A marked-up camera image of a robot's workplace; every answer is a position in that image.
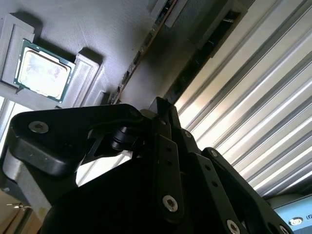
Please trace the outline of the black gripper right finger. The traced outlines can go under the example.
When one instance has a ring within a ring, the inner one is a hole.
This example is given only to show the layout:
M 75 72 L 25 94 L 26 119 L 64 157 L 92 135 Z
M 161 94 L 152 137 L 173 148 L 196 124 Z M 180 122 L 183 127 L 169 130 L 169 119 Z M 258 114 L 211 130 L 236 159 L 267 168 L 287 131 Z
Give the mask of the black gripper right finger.
M 196 233 L 292 233 L 282 218 L 216 149 L 198 148 L 193 135 L 181 127 L 173 105 L 169 118 Z

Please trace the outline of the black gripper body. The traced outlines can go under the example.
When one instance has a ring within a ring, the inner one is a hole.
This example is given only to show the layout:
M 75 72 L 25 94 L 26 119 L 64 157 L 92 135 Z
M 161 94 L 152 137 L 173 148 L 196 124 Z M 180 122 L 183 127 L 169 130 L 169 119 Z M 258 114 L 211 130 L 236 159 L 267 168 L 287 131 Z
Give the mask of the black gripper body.
M 209 199 L 188 195 L 176 157 L 137 158 L 73 190 L 46 216 L 45 234 L 226 234 Z

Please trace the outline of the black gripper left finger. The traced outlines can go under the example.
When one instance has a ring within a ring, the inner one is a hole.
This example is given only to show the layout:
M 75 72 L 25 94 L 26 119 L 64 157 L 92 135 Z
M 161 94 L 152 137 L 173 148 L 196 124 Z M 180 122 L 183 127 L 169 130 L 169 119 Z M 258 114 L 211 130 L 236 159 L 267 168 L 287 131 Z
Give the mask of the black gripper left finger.
M 14 116 L 8 129 L 9 195 L 44 222 L 67 194 L 129 160 L 172 156 L 180 167 L 171 106 L 157 97 L 142 111 L 115 104 Z

